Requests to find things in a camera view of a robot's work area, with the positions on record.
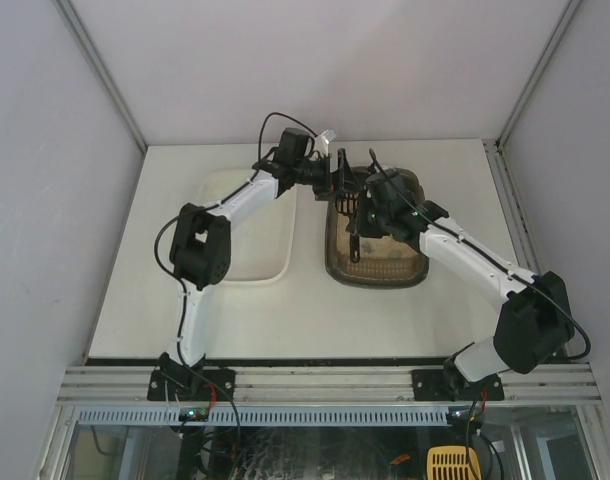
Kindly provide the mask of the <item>black slotted litter scoop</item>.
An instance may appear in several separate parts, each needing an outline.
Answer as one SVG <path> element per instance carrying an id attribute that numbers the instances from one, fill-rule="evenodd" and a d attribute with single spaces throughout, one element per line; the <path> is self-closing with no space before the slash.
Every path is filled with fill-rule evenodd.
<path id="1" fill-rule="evenodd" d="M 353 221 L 358 210 L 359 194 L 351 191 L 339 192 L 334 201 L 337 213 L 336 239 L 344 238 L 347 243 L 347 256 L 351 263 L 359 263 L 361 259 L 360 235 Z"/>

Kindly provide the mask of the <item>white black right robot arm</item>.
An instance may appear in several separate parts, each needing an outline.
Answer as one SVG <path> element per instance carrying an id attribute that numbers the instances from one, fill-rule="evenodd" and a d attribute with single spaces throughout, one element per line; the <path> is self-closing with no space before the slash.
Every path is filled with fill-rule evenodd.
<path id="1" fill-rule="evenodd" d="M 445 382 L 455 394 L 504 371 L 528 374 L 574 336 L 560 276 L 538 275 L 497 255 L 438 204 L 416 202 L 394 169 L 364 181 L 355 228 L 362 236 L 389 236 L 437 261 L 477 287 L 497 311 L 490 336 L 464 346 L 444 363 Z"/>

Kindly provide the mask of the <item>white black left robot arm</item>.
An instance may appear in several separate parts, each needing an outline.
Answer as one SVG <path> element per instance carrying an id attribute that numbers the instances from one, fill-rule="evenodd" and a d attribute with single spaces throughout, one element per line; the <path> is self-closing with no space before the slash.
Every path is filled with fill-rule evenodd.
<path id="1" fill-rule="evenodd" d="M 232 231 L 296 185 L 311 187 L 318 201 L 357 189 L 343 149 L 332 163 L 329 144 L 335 138 L 332 130 L 315 135 L 285 129 L 278 145 L 258 158 L 251 176 L 234 191 L 211 205 L 185 204 L 157 234 L 155 261 L 181 289 L 176 333 L 159 357 L 159 369 L 172 383 L 187 388 L 203 368 L 205 308 L 229 271 Z"/>

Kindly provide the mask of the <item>yellow slotted litter scoop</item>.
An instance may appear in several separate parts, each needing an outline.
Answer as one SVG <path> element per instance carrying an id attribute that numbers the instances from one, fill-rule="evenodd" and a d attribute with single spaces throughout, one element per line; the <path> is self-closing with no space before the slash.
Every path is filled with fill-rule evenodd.
<path id="1" fill-rule="evenodd" d="M 482 479 L 476 452 L 459 445 L 435 446 L 427 451 L 426 478 L 429 480 Z"/>

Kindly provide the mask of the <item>white plastic waste tray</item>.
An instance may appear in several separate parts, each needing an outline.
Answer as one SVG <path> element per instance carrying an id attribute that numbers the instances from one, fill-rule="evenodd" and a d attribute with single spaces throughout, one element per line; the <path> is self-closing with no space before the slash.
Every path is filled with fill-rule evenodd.
<path id="1" fill-rule="evenodd" d="M 198 196 L 202 206 L 228 210 L 231 218 L 231 263 L 225 285 L 260 285 L 278 280 L 289 264 L 297 191 L 281 195 L 278 180 L 267 172 L 221 170 L 210 174 Z"/>

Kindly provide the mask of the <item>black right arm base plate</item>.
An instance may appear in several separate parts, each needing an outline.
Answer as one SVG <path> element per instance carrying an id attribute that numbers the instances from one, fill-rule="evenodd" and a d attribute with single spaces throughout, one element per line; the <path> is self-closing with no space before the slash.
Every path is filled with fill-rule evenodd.
<path id="1" fill-rule="evenodd" d="M 414 369 L 411 381 L 415 401 L 472 401 L 477 394 L 486 394 L 491 401 L 502 401 L 505 393 L 501 379 L 492 375 L 477 382 L 452 378 L 442 369 Z"/>

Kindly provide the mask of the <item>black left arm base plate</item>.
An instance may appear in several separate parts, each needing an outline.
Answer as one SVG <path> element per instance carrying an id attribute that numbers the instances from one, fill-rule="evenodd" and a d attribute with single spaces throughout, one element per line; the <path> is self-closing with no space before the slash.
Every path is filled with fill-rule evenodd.
<path id="1" fill-rule="evenodd" d="M 227 401 L 234 392 L 236 372 L 231 369 L 208 369 L 195 373 L 185 371 L 172 375 L 161 369 L 152 372 L 149 380 L 147 400 L 163 402 L 164 400 L 193 401 Z"/>

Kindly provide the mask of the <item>aluminium front frame rail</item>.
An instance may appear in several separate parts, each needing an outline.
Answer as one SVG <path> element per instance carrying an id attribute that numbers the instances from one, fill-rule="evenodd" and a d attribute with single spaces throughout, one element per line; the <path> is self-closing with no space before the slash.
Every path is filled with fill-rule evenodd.
<path id="1" fill-rule="evenodd" d="M 411 404 L 416 401 L 411 366 L 236 367 L 233 399 L 254 404 Z M 71 367 L 61 404 L 138 405 L 146 401 L 150 367 Z M 587 364 L 541 365 L 527 375 L 499 375 L 509 405 L 599 404 Z"/>

